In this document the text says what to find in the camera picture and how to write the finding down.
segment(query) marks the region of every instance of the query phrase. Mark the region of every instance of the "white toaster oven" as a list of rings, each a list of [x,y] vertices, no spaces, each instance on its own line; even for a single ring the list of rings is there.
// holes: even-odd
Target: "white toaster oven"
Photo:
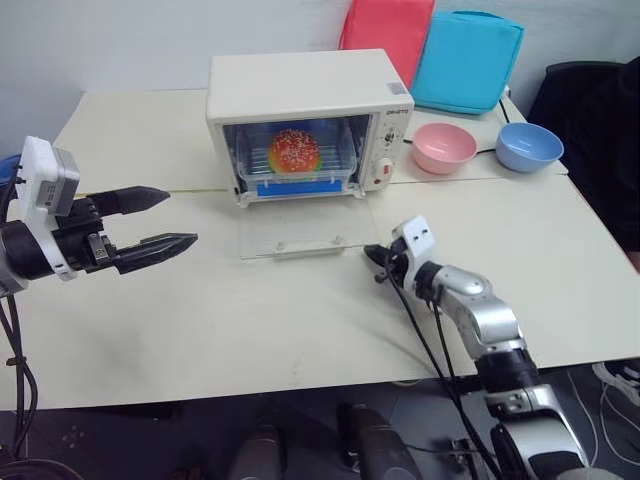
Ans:
[[[206,118],[237,202],[389,183],[413,99],[384,50],[214,57]]]

